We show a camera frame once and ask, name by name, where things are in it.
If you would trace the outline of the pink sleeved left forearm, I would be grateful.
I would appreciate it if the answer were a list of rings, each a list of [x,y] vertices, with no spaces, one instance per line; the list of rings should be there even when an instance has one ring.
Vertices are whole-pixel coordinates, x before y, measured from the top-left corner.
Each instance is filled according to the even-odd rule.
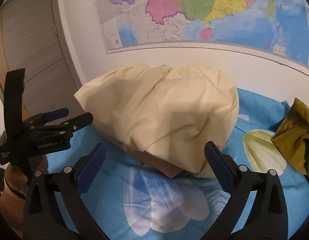
[[[23,212],[25,200],[17,196],[4,180],[4,190],[0,196],[0,213],[7,221],[12,230],[23,237]]]

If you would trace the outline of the person's left hand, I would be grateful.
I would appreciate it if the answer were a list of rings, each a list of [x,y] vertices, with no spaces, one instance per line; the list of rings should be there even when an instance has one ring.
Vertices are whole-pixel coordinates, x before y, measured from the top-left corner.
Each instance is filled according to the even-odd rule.
[[[32,157],[29,162],[32,173],[41,170],[44,174],[48,174],[49,164],[46,155]],[[27,194],[29,188],[27,185],[28,178],[19,167],[9,164],[5,170],[5,180],[11,189],[23,195]]]

